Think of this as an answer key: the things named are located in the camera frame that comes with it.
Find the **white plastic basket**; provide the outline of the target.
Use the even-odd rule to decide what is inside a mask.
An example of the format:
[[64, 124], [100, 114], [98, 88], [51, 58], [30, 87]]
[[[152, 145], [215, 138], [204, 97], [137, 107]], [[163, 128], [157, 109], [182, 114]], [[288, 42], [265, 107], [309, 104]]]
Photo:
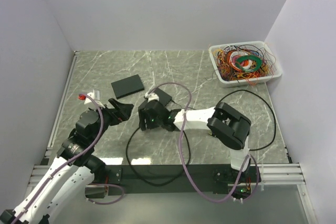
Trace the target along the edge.
[[282, 76], [279, 61], [263, 41], [215, 45], [208, 52], [213, 74], [223, 88], [266, 83]]

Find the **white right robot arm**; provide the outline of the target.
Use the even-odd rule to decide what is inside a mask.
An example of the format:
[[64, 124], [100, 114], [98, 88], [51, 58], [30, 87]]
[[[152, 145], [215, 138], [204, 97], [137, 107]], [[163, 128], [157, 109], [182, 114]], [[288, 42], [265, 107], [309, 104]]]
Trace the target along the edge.
[[225, 102], [201, 110], [168, 110], [157, 100], [143, 102], [139, 109], [142, 131], [161, 127], [167, 131], [211, 131], [230, 153], [231, 176], [242, 182], [249, 176], [248, 138], [251, 120]]

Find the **aluminium front rail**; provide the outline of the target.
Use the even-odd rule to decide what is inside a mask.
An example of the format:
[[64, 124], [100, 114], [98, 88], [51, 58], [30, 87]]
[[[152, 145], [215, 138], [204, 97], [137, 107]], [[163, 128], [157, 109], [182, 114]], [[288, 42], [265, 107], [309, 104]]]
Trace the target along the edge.
[[[265, 185], [304, 185], [304, 178], [299, 164], [258, 164], [261, 181]], [[47, 165], [35, 165], [30, 176], [28, 187], [34, 188], [45, 173]]]

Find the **aluminium rail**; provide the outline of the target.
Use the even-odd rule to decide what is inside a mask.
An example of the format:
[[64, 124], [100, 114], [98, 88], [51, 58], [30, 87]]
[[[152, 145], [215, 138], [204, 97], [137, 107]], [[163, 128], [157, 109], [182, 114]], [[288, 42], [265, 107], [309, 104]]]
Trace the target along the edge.
[[[258, 164], [261, 181], [265, 185], [304, 185], [304, 178], [299, 164]], [[45, 173], [47, 165], [35, 165], [30, 176], [28, 187], [34, 188]]]
[[53, 150], [54, 142], [55, 142], [57, 131], [58, 131], [58, 128], [59, 128], [60, 118], [61, 118], [62, 112], [64, 110], [66, 95], [67, 95], [67, 92], [68, 92], [68, 89], [69, 89], [69, 85], [71, 83], [71, 79], [72, 79], [72, 76], [73, 76], [75, 64], [77, 62], [77, 58], [78, 58], [79, 53], [80, 53], [80, 50], [75, 50], [74, 51], [74, 55], [73, 55], [74, 57], [72, 59], [70, 69], [69, 69], [69, 72], [68, 72], [68, 75], [67, 75], [64, 91], [62, 93], [62, 97], [61, 97], [61, 100], [60, 100], [60, 105], [58, 107], [58, 111], [57, 111], [56, 118], [55, 118], [55, 121], [54, 121], [54, 124], [53, 124], [53, 127], [52, 127], [52, 131], [51, 131], [51, 134], [50, 134], [50, 137], [49, 137], [47, 148], [46, 148], [44, 156], [43, 156], [43, 158], [40, 162], [40, 165], [47, 165], [48, 164], [47, 161], [50, 159], [51, 151]]

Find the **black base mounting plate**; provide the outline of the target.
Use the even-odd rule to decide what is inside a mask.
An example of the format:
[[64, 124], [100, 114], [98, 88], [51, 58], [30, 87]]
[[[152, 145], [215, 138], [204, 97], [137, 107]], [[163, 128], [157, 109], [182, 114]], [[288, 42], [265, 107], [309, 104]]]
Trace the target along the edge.
[[[121, 186], [127, 194], [191, 193], [194, 188], [182, 165], [86, 165], [94, 174], [93, 184], [104, 184], [108, 195], [120, 195]], [[229, 164], [187, 165], [194, 183], [202, 192], [226, 195], [233, 189], [238, 171]]]

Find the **aluminium left side rail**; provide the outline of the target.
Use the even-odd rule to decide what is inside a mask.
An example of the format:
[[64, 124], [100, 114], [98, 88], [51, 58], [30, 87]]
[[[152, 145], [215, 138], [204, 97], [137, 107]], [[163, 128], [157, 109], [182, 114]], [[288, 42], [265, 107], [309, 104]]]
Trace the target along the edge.
[[50, 134], [50, 137], [49, 137], [47, 148], [46, 148], [44, 156], [43, 156], [43, 158], [40, 162], [40, 165], [47, 165], [48, 164], [47, 161], [50, 159], [51, 151], [53, 150], [54, 142], [55, 142], [57, 131], [58, 131], [58, 128], [59, 128], [60, 118], [61, 118], [62, 112], [64, 110], [66, 95], [67, 95], [67, 92], [68, 92], [68, 89], [69, 89], [69, 85], [71, 83], [71, 79], [72, 79], [72, 76], [73, 76], [75, 64], [77, 62], [77, 58], [78, 58], [79, 53], [80, 53], [80, 50], [75, 50], [74, 51], [74, 55], [73, 55], [74, 57], [72, 59], [70, 69], [69, 69], [69, 72], [68, 72], [68, 75], [67, 75], [64, 91], [62, 93], [62, 97], [61, 97], [61, 100], [60, 100], [60, 105], [58, 107], [58, 111], [57, 111], [56, 118], [55, 118], [55, 121], [54, 121], [54, 124], [53, 124], [53, 127], [52, 127], [52, 131], [51, 131], [51, 134]]

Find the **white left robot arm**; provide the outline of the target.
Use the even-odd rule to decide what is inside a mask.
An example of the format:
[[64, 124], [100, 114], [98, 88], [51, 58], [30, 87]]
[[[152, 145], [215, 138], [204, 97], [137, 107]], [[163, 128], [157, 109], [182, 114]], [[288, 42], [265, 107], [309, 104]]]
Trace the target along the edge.
[[94, 146], [108, 127], [130, 118], [134, 105], [111, 98], [112, 107], [108, 108], [93, 93], [82, 93], [78, 98], [88, 110], [80, 115], [33, 191], [14, 209], [4, 210], [1, 223], [53, 223], [76, 194], [106, 178], [105, 163], [92, 154]]

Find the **black network switch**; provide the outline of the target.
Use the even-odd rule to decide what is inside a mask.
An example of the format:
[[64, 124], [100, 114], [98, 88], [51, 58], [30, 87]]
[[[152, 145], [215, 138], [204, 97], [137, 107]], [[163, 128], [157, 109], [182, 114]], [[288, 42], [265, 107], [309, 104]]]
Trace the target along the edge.
[[117, 99], [144, 90], [143, 82], [138, 74], [112, 82], [111, 86]]
[[172, 96], [166, 93], [165, 91], [161, 90], [160, 88], [157, 88], [153, 91], [156, 95], [159, 97], [159, 102], [163, 106], [167, 106], [172, 101]]

